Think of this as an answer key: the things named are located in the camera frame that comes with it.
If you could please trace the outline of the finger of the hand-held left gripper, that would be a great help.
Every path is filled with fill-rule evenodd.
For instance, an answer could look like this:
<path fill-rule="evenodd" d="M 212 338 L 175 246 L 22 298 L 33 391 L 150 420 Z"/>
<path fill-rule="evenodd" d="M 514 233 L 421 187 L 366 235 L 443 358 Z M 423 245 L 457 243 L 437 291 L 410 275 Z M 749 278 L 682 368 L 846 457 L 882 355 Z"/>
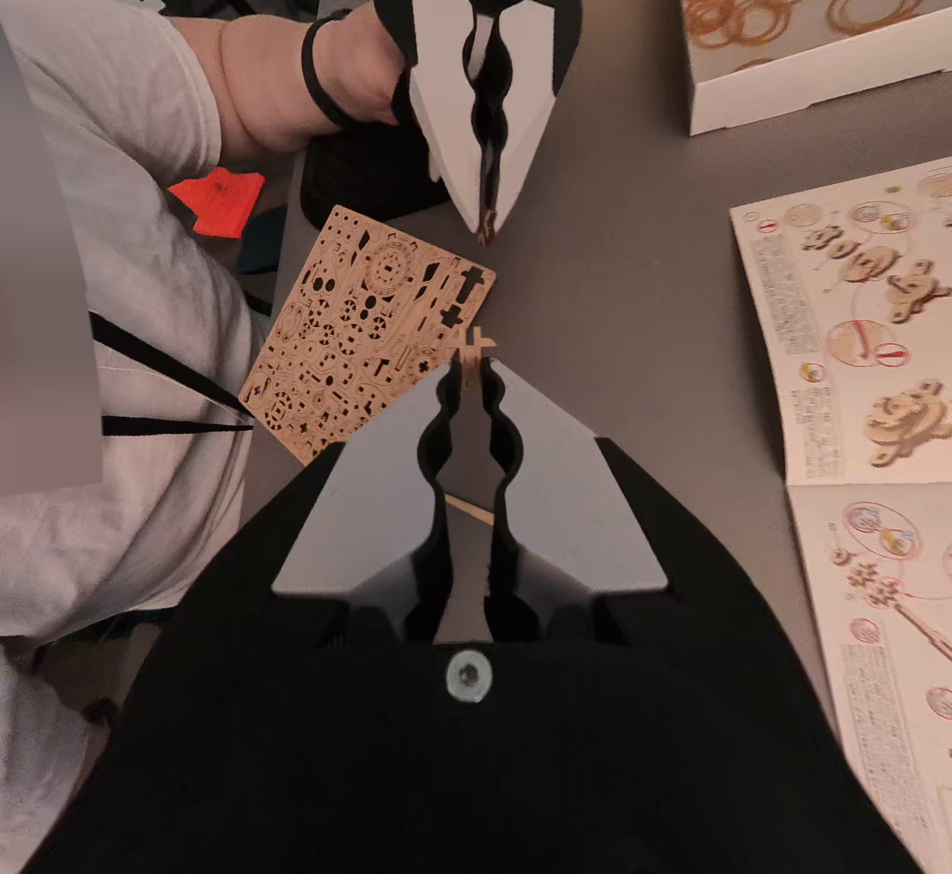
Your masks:
<path fill-rule="evenodd" d="M 475 28 L 469 0 L 411 0 L 417 61 L 410 94 L 422 133 L 451 200 L 475 233 L 481 218 L 482 145 L 465 45 Z"/>
<path fill-rule="evenodd" d="M 504 9 L 486 48 L 486 208 L 496 232 L 528 176 L 555 103 L 553 7 L 520 0 Z"/>

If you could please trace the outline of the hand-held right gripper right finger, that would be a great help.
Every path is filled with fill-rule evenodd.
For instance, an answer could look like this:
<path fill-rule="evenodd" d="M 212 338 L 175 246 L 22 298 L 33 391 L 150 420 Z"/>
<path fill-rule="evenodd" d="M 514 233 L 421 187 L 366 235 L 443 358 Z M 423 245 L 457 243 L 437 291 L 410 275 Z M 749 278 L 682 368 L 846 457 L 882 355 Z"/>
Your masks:
<path fill-rule="evenodd" d="M 596 434 L 497 359 L 482 360 L 503 471 L 483 600 L 493 640 L 537 640 L 569 606 L 661 593 L 668 577 Z"/>

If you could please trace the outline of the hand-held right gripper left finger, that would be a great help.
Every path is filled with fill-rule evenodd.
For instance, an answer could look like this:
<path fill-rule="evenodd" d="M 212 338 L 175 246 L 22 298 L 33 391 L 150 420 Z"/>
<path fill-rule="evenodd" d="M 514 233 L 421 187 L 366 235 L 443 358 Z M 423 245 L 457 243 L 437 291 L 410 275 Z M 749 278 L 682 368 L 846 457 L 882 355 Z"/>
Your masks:
<path fill-rule="evenodd" d="M 280 596 L 381 610 L 405 640 L 433 640 L 453 586 L 446 496 L 462 364 L 436 369 L 356 431 L 272 584 Z"/>

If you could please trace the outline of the laser-cut wooden parts sheet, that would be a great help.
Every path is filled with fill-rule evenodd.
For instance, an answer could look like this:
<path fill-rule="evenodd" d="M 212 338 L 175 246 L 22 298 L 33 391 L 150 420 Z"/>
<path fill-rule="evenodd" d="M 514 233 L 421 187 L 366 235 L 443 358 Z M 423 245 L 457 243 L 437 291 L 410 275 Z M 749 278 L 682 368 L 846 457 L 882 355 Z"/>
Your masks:
<path fill-rule="evenodd" d="M 491 269 L 334 205 L 239 394 L 301 464 L 449 362 Z"/>

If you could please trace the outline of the cross-shaped wooden model part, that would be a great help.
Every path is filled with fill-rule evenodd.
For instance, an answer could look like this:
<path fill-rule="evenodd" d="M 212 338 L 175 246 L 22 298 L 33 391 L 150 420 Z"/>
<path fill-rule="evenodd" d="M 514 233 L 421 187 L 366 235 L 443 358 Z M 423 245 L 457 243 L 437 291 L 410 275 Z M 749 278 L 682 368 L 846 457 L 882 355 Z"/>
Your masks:
<path fill-rule="evenodd" d="M 492 338 L 484 336 L 479 326 L 469 325 L 459 329 L 457 355 L 461 368 L 461 389 L 482 390 L 482 362 L 484 353 L 496 347 Z"/>

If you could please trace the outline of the person's left forearm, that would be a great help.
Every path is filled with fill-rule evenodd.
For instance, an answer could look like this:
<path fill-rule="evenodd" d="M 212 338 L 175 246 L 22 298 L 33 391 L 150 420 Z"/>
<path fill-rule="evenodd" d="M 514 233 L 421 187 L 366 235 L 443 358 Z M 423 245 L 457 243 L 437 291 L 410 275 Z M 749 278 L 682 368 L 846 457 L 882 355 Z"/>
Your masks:
<path fill-rule="evenodd" d="M 197 58 L 213 95 L 220 166 L 251 169 L 335 130 L 304 81 L 304 23 L 269 15 L 169 23 Z"/>

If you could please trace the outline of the person's left hand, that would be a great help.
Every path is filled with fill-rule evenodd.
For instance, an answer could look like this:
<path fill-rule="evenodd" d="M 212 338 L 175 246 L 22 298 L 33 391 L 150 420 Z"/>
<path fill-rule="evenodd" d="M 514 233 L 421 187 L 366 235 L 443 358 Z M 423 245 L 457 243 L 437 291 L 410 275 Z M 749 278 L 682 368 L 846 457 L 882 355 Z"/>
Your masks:
<path fill-rule="evenodd" d="M 392 99 L 405 61 L 373 0 L 321 26 L 313 54 L 323 90 L 352 120 L 398 125 Z"/>

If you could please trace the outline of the thin wooden stick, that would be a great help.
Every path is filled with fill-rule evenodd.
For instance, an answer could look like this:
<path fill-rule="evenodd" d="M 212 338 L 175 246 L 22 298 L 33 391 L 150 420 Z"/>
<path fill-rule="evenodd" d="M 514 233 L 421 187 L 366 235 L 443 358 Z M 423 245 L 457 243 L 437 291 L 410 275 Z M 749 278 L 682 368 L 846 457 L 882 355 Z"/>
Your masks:
<path fill-rule="evenodd" d="M 445 493 L 445 501 L 449 506 L 457 509 L 458 511 L 467 514 L 471 518 L 484 523 L 489 526 L 493 526 L 495 523 L 494 514 L 492 511 L 483 508 L 480 505 L 472 503 L 468 500 L 461 499 L 454 495 Z"/>

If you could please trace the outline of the black wristband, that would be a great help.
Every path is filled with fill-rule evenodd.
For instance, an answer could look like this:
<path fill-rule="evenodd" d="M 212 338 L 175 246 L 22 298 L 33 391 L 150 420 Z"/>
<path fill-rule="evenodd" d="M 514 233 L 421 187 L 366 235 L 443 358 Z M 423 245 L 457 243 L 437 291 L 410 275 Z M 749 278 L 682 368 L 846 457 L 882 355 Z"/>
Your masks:
<path fill-rule="evenodd" d="M 303 36 L 301 47 L 301 65 L 306 90 L 324 116 L 342 130 L 354 129 L 360 125 L 360 122 L 339 106 L 327 94 L 326 89 L 320 82 L 315 68 L 314 43 L 322 27 L 327 23 L 342 21 L 350 13 L 351 9 L 340 8 L 311 23 Z"/>

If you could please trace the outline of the dark teal object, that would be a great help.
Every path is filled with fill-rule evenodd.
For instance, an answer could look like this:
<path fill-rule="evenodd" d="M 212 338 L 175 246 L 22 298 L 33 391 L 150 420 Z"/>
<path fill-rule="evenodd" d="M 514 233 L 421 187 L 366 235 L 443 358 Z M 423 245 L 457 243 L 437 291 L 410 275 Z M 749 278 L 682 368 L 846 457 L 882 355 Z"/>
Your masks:
<path fill-rule="evenodd" d="M 288 206 L 276 206 L 253 216 L 244 228 L 235 271 L 242 276 L 277 272 Z"/>

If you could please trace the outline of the orange plastic piece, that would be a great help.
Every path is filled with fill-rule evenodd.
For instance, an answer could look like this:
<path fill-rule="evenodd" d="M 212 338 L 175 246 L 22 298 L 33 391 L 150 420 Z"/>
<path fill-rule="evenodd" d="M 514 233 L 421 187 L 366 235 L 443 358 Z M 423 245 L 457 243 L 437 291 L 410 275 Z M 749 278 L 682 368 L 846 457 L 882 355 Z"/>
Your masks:
<path fill-rule="evenodd" d="M 215 167 L 206 177 L 181 181 L 169 191 L 195 214 L 196 234 L 239 240 L 265 183 L 260 173 L 233 173 Z"/>

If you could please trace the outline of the white cardboard box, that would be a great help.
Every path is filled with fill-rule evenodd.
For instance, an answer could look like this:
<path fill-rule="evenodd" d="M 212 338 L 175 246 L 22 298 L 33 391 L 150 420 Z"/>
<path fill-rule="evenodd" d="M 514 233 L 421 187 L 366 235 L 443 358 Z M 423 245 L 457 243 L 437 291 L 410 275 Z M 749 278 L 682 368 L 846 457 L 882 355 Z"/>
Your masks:
<path fill-rule="evenodd" d="M 689 57 L 688 63 L 690 134 L 747 125 L 868 89 L 950 71 L 951 0 L 949 8 L 910 22 L 708 82 L 697 82 Z"/>

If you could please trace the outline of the printed instruction sheet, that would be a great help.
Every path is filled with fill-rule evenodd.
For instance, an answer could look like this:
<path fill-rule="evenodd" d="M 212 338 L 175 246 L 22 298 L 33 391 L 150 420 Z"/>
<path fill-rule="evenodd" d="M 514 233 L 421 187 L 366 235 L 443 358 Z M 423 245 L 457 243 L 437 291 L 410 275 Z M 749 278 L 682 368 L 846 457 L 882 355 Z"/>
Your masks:
<path fill-rule="evenodd" d="M 730 215 L 841 745 L 950 872 L 951 160 Z"/>

